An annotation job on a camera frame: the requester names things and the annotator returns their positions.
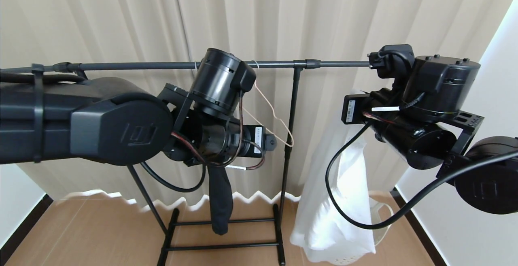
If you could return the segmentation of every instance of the curtain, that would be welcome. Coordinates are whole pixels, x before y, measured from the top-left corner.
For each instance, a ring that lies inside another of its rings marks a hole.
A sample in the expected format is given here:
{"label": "curtain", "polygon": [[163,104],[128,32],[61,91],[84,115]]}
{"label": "curtain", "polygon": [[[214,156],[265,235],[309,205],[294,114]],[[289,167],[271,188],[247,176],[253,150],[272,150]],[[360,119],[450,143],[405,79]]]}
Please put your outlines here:
{"label": "curtain", "polygon": [[[440,53],[477,61],[512,0],[0,0],[1,67],[31,63],[199,61],[209,47],[242,60],[366,60],[383,45],[409,43],[417,55]],[[87,72],[117,76],[157,95],[166,82],[188,89],[194,70]],[[257,84],[288,120],[293,72],[262,68]],[[302,73],[296,107],[287,190],[295,196],[306,181],[312,152],[329,116],[352,87],[390,86],[368,68],[321,68]],[[265,101],[254,90],[244,107],[285,137]],[[253,120],[244,116],[245,123]],[[365,156],[371,190],[390,190],[407,165],[386,144],[367,136]],[[234,191],[273,198],[281,188],[283,146],[259,170],[228,170]],[[252,164],[256,160],[238,160]],[[163,178],[183,187],[196,184],[201,168],[187,168],[162,153],[149,161]],[[70,159],[20,167],[52,198],[100,188],[143,202],[125,167]],[[196,203],[205,183],[190,194],[161,187],[136,166],[153,199],[165,204],[184,196]]]}

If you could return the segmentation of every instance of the white wall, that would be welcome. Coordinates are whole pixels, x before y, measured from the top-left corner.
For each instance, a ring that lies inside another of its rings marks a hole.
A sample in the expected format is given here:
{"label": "white wall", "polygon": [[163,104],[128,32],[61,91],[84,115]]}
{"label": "white wall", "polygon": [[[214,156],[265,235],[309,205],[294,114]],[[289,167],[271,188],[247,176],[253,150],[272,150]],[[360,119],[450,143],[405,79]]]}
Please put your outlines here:
{"label": "white wall", "polygon": [[0,165],[0,247],[44,195],[17,165]]}
{"label": "white wall", "polygon": [[[489,136],[518,136],[518,0],[514,0],[490,46],[463,110],[485,116],[473,143]],[[408,170],[397,188],[408,200],[435,179],[437,170]],[[492,215],[465,203],[442,185],[414,208],[446,262],[452,266],[518,264],[518,214]]]}

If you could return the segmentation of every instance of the garment rack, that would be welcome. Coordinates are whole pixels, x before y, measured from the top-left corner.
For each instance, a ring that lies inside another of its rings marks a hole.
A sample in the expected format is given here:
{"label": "garment rack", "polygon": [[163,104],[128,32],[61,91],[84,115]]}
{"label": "garment rack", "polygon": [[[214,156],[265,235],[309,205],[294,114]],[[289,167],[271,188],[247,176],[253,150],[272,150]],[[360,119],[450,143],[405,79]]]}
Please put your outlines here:
{"label": "garment rack", "polygon": [[[297,106],[297,95],[298,86],[300,80],[300,74],[304,69],[316,69],[321,67],[368,67],[369,62],[367,61],[319,61],[314,59],[306,59],[302,61],[249,61],[246,62],[251,67],[256,68],[292,68],[293,69],[293,85],[292,95],[290,104],[290,120],[288,129],[293,133],[293,123],[295,120],[295,108]],[[44,72],[56,71],[63,72],[60,68],[63,63],[44,66]],[[146,63],[94,63],[94,64],[69,64],[67,65],[67,72],[74,72],[78,76],[87,79],[85,71],[87,70],[130,70],[130,69],[193,69],[200,66],[200,62],[146,62]],[[31,67],[24,68],[11,68],[2,69],[6,72],[31,72]],[[291,142],[290,134],[287,134],[287,143]],[[171,220],[169,225],[166,227],[165,223],[161,219],[157,209],[153,205],[153,202],[148,194],[148,191],[142,184],[142,181],[135,171],[133,166],[128,166],[131,176],[135,180],[140,192],[144,196],[144,199],[149,205],[150,210],[157,219],[165,238],[163,239],[162,248],[160,251],[159,260],[157,266],[165,266],[167,255],[170,251],[194,251],[194,250],[209,250],[209,249],[228,249],[228,248],[246,248],[246,247],[267,247],[275,246],[277,248],[277,257],[280,266],[286,265],[286,259],[284,256],[283,239],[281,233],[281,221],[284,209],[284,200],[286,194],[286,184],[288,168],[290,166],[290,156],[292,148],[289,146],[284,147],[284,168],[282,172],[282,187],[280,203],[275,203],[272,206],[273,217],[272,218],[255,218],[255,219],[235,219],[230,220],[229,223],[248,223],[248,222],[274,222],[275,227],[275,240],[272,242],[261,242],[261,243],[238,243],[238,244],[226,244],[226,245],[203,245],[203,246],[171,246],[172,237],[176,227],[182,226],[194,226],[194,225],[209,225],[210,221],[184,221],[179,222],[178,216],[180,215],[179,209],[172,211]]]}

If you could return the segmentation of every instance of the white laundry basket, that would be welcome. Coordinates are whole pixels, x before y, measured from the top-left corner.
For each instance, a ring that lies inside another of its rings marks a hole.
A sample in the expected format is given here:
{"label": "white laundry basket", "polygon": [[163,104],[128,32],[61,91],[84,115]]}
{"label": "white laundry basket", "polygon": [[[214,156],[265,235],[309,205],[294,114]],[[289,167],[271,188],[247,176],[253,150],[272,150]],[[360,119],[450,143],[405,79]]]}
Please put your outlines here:
{"label": "white laundry basket", "polygon": [[[372,224],[380,223],[381,217],[380,217],[380,209],[386,206],[388,210],[390,211],[390,215],[394,215],[394,211],[392,210],[392,207],[388,205],[387,203],[378,202],[372,198],[369,198],[369,204],[370,204],[370,217],[372,219]],[[372,235],[374,236],[374,244],[377,246],[383,238],[385,238],[385,235],[389,231],[390,226],[383,228],[383,229],[377,229],[372,231]],[[362,256],[355,256],[355,257],[344,257],[342,259],[336,259],[334,261],[329,261],[333,265],[349,265],[351,263],[356,262],[361,258]]]}

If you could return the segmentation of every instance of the dark hanging cloth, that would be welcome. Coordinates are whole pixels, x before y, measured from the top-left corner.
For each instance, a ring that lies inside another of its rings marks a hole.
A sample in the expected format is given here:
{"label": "dark hanging cloth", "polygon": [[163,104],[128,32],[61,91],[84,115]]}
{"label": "dark hanging cloth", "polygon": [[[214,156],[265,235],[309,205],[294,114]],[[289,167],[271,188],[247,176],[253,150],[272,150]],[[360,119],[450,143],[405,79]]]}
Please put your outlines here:
{"label": "dark hanging cloth", "polygon": [[209,204],[212,230],[218,235],[228,232],[228,221],[234,208],[232,188],[225,168],[209,167]]}

